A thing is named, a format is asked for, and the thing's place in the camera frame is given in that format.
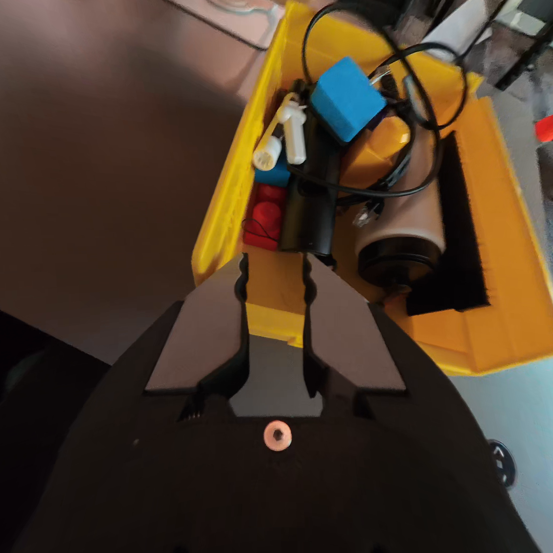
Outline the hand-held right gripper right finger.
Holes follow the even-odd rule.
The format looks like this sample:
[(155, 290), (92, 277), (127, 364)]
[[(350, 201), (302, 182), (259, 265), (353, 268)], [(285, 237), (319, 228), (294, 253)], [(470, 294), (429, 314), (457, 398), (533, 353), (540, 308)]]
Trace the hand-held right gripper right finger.
[(305, 286), (303, 375), (310, 397), (337, 386), (401, 394), (406, 385), (368, 301), (313, 254), (302, 266)]

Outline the black handheld device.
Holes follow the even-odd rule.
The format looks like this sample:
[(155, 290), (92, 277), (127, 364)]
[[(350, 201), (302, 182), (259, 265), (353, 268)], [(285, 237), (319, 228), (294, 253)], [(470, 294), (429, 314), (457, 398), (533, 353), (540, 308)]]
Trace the black handheld device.
[(294, 80), (291, 92), (297, 93), (307, 105), (303, 132), (306, 161), (289, 165), (287, 202), (281, 223), (279, 250), (310, 253), (328, 266), (334, 262), (332, 243), (338, 191), (311, 181), (338, 185), (341, 174), (342, 147), (319, 121), (310, 106), (312, 87), (302, 79)]

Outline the blue toy block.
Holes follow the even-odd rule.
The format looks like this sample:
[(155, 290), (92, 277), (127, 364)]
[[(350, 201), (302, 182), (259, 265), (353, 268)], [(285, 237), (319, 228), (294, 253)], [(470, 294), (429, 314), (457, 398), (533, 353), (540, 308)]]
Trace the blue toy block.
[(287, 168), (287, 163), (276, 164), (273, 169), (268, 171), (255, 168), (254, 181), (259, 184), (286, 188), (290, 179), (290, 171)]

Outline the white plastic connector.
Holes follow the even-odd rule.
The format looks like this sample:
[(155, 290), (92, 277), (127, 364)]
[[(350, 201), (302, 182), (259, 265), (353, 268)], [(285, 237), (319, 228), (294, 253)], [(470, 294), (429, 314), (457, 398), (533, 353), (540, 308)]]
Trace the white plastic connector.
[(273, 170), (280, 158), (282, 140), (270, 135), (260, 141), (253, 152), (252, 164), (256, 170), (267, 172)]

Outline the red toy block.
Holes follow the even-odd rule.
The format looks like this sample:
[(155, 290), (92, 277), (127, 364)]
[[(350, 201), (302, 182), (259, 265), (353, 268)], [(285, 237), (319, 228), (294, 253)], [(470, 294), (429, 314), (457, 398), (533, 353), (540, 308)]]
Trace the red toy block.
[(257, 185), (251, 209), (242, 223), (244, 244), (272, 252), (278, 250), (286, 199), (286, 188)]

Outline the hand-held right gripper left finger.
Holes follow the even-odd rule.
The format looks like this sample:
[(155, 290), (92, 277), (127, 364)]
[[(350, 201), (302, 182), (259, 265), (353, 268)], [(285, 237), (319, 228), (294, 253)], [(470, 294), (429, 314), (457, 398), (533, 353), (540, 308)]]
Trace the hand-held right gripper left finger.
[(249, 377), (248, 254), (188, 294), (145, 386), (148, 394), (233, 397)]

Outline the blue sponge with black side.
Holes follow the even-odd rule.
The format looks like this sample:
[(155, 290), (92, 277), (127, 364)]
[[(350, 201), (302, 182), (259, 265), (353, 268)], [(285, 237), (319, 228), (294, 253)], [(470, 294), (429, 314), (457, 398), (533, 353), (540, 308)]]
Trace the blue sponge with black side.
[(347, 144), (387, 107), (387, 101), (346, 56), (319, 77), (310, 105), (337, 140)]

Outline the black ridged foam strip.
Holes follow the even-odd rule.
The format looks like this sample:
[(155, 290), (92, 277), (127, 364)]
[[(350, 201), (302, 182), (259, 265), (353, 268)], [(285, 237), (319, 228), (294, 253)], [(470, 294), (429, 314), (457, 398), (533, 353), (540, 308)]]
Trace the black ridged foam strip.
[(446, 246), (436, 269), (417, 281), (406, 298), (408, 316), (464, 313), (490, 304), (456, 132), (442, 145), (438, 189)]

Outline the black caster wheel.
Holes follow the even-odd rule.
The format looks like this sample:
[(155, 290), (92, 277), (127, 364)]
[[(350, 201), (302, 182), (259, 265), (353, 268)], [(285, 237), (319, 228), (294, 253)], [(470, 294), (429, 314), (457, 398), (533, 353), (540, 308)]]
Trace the black caster wheel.
[(510, 490), (515, 486), (518, 475), (515, 459), (507, 446), (501, 441), (490, 439), (488, 444), (498, 478), (504, 487)]

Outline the paper roll with black cap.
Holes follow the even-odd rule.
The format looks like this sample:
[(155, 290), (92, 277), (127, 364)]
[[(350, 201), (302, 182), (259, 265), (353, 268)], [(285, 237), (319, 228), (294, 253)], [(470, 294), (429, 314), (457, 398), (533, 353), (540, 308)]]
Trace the paper roll with black cap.
[(355, 239), (359, 276), (390, 289), (411, 287), (432, 273), (446, 247), (438, 181), (409, 196), (388, 198)]

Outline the yellow plastic bin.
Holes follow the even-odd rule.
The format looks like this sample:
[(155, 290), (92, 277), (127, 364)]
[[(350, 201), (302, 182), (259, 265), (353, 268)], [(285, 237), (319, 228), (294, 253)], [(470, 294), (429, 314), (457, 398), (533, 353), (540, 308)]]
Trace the yellow plastic bin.
[[(191, 258), (199, 286), (243, 249), (242, 221), (251, 204), (251, 157), (268, 123), (279, 89), (301, 76), (300, 47), (314, 11), (289, 1), (257, 82), (245, 107), (218, 179)], [(353, 54), (365, 70), (390, 53), (381, 38), (333, 16), (321, 21), (308, 43), (308, 62), (319, 76)], [(430, 93), (439, 121), (460, 100), (454, 69), (429, 55), (415, 54), (413, 66)], [(476, 96), (482, 79), (471, 74), (468, 102), (451, 130), (452, 163), (460, 162), (474, 223), (488, 304), (413, 317), (405, 308), (387, 311), (446, 374), (482, 376), (552, 356), (552, 279), (507, 145), (489, 97)], [(353, 230), (340, 218), (335, 234), (337, 274), (368, 300), (377, 288), (357, 274)], [(247, 314), (250, 333), (302, 346), (305, 303), (300, 254), (246, 246), (250, 280)]]

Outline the yellow plastic piece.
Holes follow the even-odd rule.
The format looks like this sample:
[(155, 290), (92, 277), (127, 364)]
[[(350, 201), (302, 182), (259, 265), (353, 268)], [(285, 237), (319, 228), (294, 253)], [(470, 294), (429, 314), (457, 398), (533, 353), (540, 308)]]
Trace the yellow plastic piece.
[(391, 171), (409, 140), (408, 124), (396, 115), (385, 117), (375, 130), (364, 130), (342, 157), (340, 184), (369, 187)]

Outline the white plastic clip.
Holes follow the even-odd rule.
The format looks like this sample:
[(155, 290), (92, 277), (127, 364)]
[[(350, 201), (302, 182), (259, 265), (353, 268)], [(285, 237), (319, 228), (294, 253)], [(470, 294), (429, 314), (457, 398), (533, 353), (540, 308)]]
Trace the white plastic clip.
[(296, 93), (288, 93), (276, 112), (283, 127), (287, 163), (301, 165), (306, 161), (306, 144), (303, 126), (306, 122), (305, 106), (300, 104)]

